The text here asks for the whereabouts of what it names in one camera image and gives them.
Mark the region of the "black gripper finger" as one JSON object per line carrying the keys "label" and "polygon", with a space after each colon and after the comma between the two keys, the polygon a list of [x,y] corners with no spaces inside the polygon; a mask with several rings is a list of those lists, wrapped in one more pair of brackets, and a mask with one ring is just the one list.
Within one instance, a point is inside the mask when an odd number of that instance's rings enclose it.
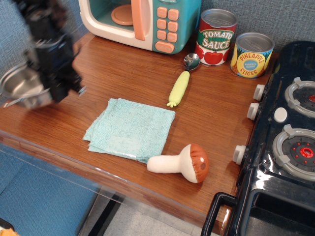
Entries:
{"label": "black gripper finger", "polygon": [[52,99],[59,103],[68,96],[68,92],[72,88],[72,84],[68,82],[51,82],[50,94]]}

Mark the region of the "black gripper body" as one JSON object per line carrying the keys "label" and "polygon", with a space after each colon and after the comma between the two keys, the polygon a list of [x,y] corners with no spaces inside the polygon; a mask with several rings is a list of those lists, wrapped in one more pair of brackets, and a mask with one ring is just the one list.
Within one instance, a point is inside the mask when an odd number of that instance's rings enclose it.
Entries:
{"label": "black gripper body", "polygon": [[70,35],[62,34],[52,39],[29,38],[30,48],[25,51],[28,64],[40,73],[45,89],[50,90],[51,82],[68,82],[70,90],[80,96],[86,91],[81,85],[82,78],[73,68],[73,61],[79,52],[74,52]]}

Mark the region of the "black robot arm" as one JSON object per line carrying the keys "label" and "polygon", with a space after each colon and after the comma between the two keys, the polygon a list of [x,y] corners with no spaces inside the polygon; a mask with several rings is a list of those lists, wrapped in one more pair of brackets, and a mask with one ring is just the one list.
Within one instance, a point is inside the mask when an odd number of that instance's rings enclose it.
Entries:
{"label": "black robot arm", "polygon": [[67,10],[57,0],[16,0],[14,3],[31,34],[27,64],[39,72],[52,100],[61,102],[70,90],[82,95],[86,88],[72,65],[79,52],[73,49],[72,35],[64,28]]}

